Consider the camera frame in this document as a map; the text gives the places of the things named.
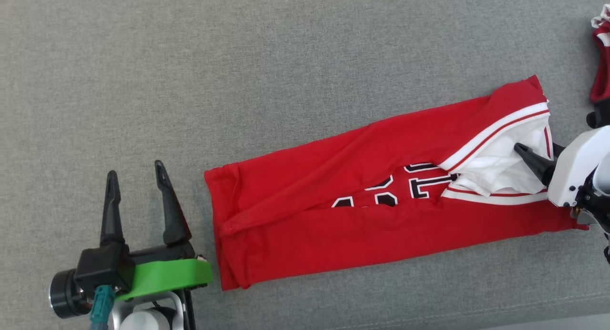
teal cable connector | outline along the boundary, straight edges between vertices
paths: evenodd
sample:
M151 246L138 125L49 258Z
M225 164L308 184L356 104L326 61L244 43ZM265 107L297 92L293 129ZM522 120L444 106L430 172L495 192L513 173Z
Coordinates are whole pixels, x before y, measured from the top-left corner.
M112 307L116 299L116 293L110 285L101 285L95 289L93 307L89 313L91 330L107 330L108 317L111 315Z

folded red jersey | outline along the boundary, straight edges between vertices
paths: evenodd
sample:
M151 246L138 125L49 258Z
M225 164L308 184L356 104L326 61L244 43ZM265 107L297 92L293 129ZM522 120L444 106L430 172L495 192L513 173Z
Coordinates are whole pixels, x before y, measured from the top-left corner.
M222 289L586 229L514 153L553 156L538 79L205 172Z

red and white garment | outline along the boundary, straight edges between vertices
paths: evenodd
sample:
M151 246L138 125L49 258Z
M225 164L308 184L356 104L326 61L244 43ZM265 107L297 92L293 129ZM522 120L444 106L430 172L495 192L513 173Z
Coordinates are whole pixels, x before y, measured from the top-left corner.
M586 229L513 151L552 157L535 76L205 172L223 290Z
M590 99L598 102L610 98L610 4L605 4L601 15L591 20L593 40L600 49L600 65L591 89Z

gray fabric surface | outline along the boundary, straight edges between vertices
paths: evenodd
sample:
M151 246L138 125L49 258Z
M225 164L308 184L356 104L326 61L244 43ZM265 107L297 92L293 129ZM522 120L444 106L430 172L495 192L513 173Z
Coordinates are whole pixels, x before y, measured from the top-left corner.
M132 249L161 244L165 163L213 262L203 171L538 74L555 142L587 130L608 0L6 0L0 323L56 318L53 274L98 241L118 171ZM598 229L194 292L201 329L477 329L608 312Z

